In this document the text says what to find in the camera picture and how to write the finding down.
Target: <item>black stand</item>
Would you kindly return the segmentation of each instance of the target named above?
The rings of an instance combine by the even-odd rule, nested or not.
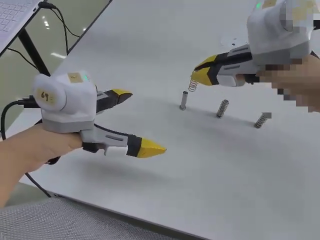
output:
[[[29,34],[27,33],[26,29],[23,29],[19,34],[19,39],[25,48],[26,52],[30,56],[31,60],[33,61],[34,65],[38,69],[39,73],[47,75],[50,77],[50,72],[47,69],[44,61],[42,60],[38,50],[36,49],[34,43],[32,42]]]

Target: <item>gray chair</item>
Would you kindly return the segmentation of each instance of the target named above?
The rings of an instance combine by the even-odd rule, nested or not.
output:
[[[60,197],[0,209],[0,240],[174,239]]]

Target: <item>spring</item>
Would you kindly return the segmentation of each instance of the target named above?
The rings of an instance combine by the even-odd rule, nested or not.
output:
[[[190,79],[190,84],[189,84],[189,92],[194,92],[197,89],[198,83],[195,80]]]
[[[260,129],[268,119],[271,118],[271,113],[270,112],[267,112],[267,113],[263,113],[261,115],[261,117],[258,119],[258,121],[256,121],[256,123],[254,124],[254,126],[257,128],[257,129]]]
[[[221,119],[223,117],[223,115],[225,114],[225,111],[227,110],[228,105],[229,105],[229,101],[226,99],[221,102],[219,110],[216,113],[216,117],[218,119]]]

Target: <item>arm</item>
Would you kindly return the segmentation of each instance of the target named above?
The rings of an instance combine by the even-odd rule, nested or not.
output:
[[[0,142],[0,208],[4,207],[25,173],[37,170],[49,159],[81,147],[79,134],[46,131],[42,124]]]
[[[22,156],[7,141],[0,142],[0,208],[4,207],[20,178],[26,173]]]

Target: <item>floor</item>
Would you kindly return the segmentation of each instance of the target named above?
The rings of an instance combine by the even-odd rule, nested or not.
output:
[[[94,0],[90,1],[90,4],[89,0],[49,0],[49,2],[61,10],[68,28],[74,34],[80,36],[109,0]],[[48,70],[53,73],[66,57],[65,35],[62,23],[52,11],[42,9],[26,29]],[[68,34],[69,47],[76,40],[77,37]],[[20,51],[29,59],[18,39],[10,48]],[[10,102],[30,95],[34,77],[38,74],[37,70],[25,62],[20,55],[9,50],[0,57],[0,73],[2,78],[0,82],[0,110]],[[8,112],[7,128],[21,111],[22,108],[17,106]],[[45,196],[37,188],[19,184],[7,205],[17,205],[42,198],[45,198]]]

